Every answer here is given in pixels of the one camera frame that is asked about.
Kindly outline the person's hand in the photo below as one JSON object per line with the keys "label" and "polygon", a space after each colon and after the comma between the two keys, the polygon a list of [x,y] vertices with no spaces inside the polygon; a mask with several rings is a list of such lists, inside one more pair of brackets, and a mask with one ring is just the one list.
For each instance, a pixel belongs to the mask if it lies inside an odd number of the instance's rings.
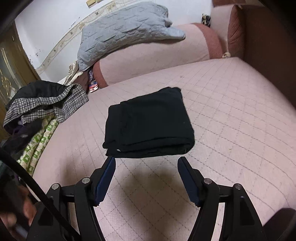
{"label": "person's hand", "polygon": [[37,213],[29,190],[23,185],[8,185],[1,189],[1,221],[16,240],[26,240]]}

